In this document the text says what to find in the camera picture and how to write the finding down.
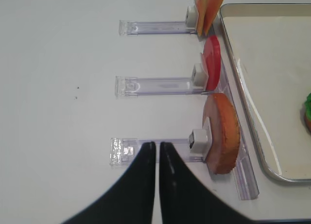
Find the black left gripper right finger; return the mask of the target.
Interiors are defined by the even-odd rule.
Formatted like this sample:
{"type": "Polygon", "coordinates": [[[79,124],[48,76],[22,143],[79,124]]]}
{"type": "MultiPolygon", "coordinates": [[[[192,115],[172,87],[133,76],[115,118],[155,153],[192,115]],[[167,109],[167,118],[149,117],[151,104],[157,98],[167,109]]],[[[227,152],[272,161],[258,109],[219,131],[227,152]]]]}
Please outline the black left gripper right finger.
{"type": "Polygon", "coordinates": [[[251,224],[190,171],[172,143],[160,145],[159,195],[164,224],[251,224]]]}

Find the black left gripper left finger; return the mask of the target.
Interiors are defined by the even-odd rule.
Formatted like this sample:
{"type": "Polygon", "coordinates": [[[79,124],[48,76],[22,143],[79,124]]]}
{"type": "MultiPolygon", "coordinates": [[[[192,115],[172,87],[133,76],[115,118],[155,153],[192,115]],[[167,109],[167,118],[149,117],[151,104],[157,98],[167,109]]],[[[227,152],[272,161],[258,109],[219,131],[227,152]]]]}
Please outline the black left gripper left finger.
{"type": "Polygon", "coordinates": [[[66,224],[150,224],[156,180],[156,145],[142,144],[121,178],[66,224]]]}

